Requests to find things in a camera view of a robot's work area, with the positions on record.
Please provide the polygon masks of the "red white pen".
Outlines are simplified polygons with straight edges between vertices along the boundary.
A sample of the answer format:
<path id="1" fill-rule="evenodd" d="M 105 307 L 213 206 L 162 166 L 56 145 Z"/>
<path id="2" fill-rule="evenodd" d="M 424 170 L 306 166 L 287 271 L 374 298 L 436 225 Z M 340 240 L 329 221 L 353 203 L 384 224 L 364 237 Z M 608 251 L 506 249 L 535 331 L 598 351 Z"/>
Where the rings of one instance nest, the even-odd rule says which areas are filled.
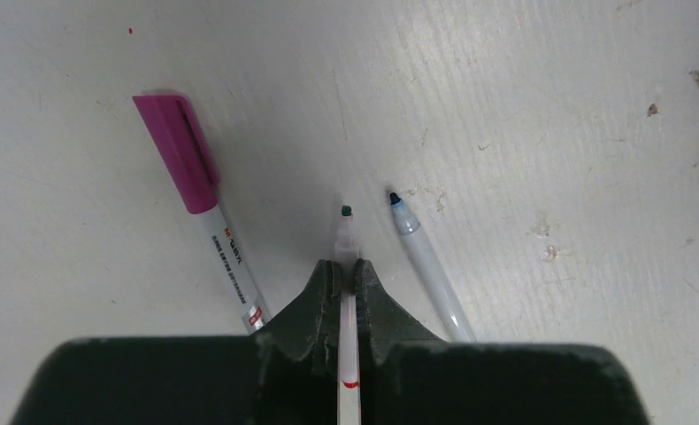
<path id="1" fill-rule="evenodd" d="M 360 424 L 358 331 L 354 273 L 359 245 L 352 208 L 343 205 L 334 243 L 334 261 L 340 268 L 340 325 L 338 343 L 338 423 Z"/>

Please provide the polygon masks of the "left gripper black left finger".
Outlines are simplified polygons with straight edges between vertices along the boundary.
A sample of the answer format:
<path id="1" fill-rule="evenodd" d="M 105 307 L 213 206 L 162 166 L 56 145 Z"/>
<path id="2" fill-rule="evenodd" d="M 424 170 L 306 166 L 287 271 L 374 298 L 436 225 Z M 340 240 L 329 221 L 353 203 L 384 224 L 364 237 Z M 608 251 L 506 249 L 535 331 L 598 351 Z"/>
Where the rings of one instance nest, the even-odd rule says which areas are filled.
<path id="1" fill-rule="evenodd" d="M 255 335 L 255 424 L 338 422 L 341 272 L 318 261 L 303 290 Z"/>

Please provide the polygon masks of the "purple pen cap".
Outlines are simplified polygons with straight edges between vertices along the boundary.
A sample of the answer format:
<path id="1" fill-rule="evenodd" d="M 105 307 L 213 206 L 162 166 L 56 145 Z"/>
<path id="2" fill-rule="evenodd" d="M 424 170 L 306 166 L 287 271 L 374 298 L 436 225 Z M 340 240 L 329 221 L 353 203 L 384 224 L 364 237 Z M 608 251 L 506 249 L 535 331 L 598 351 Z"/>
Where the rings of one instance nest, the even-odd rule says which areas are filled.
<path id="1" fill-rule="evenodd" d="M 187 211 L 199 214 L 217 206 L 219 174 L 188 98 L 147 94 L 133 101 Z"/>

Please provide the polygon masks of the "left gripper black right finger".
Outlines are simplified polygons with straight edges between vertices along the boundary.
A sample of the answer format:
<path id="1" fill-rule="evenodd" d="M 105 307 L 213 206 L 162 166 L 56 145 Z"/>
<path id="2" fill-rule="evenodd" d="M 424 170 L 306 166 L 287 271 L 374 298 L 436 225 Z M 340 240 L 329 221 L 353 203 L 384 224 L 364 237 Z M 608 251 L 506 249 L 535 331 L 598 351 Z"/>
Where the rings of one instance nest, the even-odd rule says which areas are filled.
<path id="1" fill-rule="evenodd" d="M 367 259 L 356 263 L 359 388 L 364 424 L 403 424 L 394 372 L 385 370 L 386 358 L 400 343 L 442 339 L 426 328 L 391 297 Z"/>

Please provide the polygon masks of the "grey pen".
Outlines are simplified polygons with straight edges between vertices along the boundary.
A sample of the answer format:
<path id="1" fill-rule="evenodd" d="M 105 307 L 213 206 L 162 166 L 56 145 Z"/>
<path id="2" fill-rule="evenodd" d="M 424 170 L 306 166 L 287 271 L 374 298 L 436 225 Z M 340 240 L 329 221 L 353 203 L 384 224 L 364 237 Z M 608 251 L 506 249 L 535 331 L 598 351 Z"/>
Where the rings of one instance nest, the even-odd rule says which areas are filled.
<path id="1" fill-rule="evenodd" d="M 271 319 L 263 297 L 249 271 L 242 252 L 233 235 L 233 229 L 220 206 L 207 212 L 188 214 L 196 220 L 202 231 L 206 251 L 216 263 L 219 279 L 225 284 L 235 302 L 235 310 L 249 334 L 263 328 Z"/>

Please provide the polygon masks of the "blue white pen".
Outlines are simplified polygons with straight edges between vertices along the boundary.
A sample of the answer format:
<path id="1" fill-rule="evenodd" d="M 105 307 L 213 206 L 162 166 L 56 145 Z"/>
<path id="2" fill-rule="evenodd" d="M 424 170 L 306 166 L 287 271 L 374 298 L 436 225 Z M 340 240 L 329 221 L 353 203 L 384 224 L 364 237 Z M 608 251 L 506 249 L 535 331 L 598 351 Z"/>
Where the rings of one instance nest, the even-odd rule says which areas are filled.
<path id="1" fill-rule="evenodd" d="M 400 241 L 443 328 L 453 341 L 475 343 L 472 326 L 421 222 L 395 191 L 388 198 Z"/>

